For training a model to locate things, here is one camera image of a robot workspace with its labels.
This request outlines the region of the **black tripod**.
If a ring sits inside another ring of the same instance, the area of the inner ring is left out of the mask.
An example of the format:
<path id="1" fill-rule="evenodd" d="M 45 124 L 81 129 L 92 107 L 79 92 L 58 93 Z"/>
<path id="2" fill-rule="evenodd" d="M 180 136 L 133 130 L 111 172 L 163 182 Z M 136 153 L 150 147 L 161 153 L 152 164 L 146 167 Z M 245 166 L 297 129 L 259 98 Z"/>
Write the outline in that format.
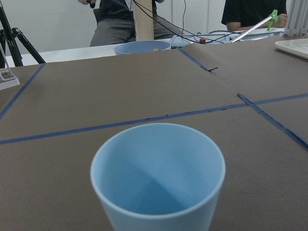
<path id="1" fill-rule="evenodd" d="M 8 46 L 15 66 L 23 66 L 22 55 L 16 43 L 16 38 L 19 39 L 38 64 L 46 63 L 21 30 L 16 27 L 11 28 L 2 2 L 0 3 L 0 24 L 2 26 L 0 30 L 0 47 L 5 52 L 6 46 Z"/>

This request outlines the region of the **light blue cup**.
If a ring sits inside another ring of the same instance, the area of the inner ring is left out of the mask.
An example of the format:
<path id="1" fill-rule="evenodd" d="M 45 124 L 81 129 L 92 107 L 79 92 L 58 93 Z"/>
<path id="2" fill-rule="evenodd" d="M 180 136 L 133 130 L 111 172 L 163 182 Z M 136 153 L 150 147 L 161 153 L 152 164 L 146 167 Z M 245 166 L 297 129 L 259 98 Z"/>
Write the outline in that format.
<path id="1" fill-rule="evenodd" d="M 106 141 L 90 179 L 115 231 L 207 231 L 225 173 L 220 149 L 205 134 L 154 123 Z"/>

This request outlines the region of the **blue bowl with fork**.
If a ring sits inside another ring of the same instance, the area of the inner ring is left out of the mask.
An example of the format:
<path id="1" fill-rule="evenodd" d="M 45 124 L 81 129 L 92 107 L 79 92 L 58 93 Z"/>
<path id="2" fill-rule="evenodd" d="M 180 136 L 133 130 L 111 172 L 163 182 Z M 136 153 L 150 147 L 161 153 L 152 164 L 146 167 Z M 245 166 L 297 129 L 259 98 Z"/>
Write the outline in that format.
<path id="1" fill-rule="evenodd" d="M 153 52 L 155 50 L 170 50 L 171 44 L 159 40 L 133 41 L 121 44 L 114 48 L 116 55 Z"/>

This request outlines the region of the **person in black shirt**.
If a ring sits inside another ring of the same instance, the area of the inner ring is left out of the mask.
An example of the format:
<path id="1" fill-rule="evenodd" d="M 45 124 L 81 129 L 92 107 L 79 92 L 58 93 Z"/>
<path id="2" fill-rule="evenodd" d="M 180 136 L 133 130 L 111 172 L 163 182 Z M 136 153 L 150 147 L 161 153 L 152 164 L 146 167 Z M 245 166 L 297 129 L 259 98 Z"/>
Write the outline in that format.
<path id="1" fill-rule="evenodd" d="M 285 0 L 227 0 L 221 23 L 229 31 L 244 31 L 267 18 L 277 10 L 278 22 L 272 27 L 284 28 L 288 20 Z"/>

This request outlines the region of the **aluminium frame post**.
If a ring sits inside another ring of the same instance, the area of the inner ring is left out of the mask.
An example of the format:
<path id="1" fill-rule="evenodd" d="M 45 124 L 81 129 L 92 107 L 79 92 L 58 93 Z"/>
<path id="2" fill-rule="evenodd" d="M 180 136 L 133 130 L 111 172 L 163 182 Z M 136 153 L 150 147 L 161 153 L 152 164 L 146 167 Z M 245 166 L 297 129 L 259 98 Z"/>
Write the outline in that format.
<path id="1" fill-rule="evenodd" d="M 288 12 L 288 20 L 284 35 L 303 36 L 308 34 L 308 1 L 292 0 Z"/>

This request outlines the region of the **cream bear tray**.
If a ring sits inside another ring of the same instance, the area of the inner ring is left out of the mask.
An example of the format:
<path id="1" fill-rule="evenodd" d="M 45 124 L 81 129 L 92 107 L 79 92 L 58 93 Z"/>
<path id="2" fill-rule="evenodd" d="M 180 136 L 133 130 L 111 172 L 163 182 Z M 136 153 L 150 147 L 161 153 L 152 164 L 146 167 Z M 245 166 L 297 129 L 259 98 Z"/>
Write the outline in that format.
<path id="1" fill-rule="evenodd" d="M 275 47 L 286 53 L 296 55 L 298 57 L 308 58 L 308 39 L 291 39 L 275 42 Z"/>

